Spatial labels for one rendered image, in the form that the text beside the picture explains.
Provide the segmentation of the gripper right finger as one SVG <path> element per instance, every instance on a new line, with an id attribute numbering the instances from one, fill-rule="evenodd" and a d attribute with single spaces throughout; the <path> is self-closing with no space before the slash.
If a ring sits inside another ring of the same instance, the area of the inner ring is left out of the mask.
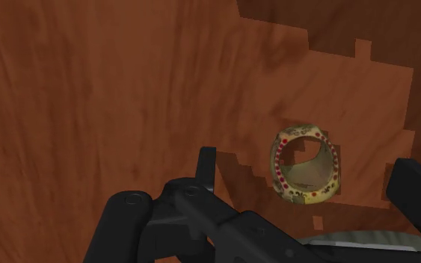
<path id="1" fill-rule="evenodd" d="M 421 233 L 421 164 L 412 158 L 396 159 L 386 195 Z"/>

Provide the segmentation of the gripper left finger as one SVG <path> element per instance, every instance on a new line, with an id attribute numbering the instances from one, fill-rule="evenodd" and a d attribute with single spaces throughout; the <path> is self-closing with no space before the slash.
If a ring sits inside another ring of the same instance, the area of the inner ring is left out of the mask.
<path id="1" fill-rule="evenodd" d="M 83 263 L 327 263 L 253 211 L 214 195 L 216 149 L 200 149 L 193 178 L 172 179 L 159 198 L 111 196 Z"/>

